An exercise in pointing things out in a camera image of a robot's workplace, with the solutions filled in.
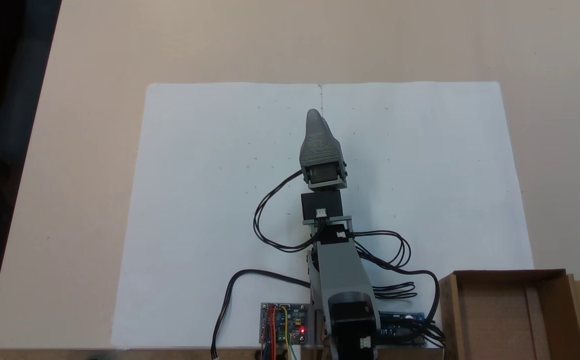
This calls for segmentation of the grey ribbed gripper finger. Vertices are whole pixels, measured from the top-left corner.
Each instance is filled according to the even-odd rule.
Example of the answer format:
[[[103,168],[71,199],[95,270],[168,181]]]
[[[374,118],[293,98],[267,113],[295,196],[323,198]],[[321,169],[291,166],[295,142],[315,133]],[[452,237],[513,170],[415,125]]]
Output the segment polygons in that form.
[[[309,109],[306,114],[304,141],[299,152],[299,164],[301,167],[312,167],[328,163],[344,164],[341,144],[320,112]]]

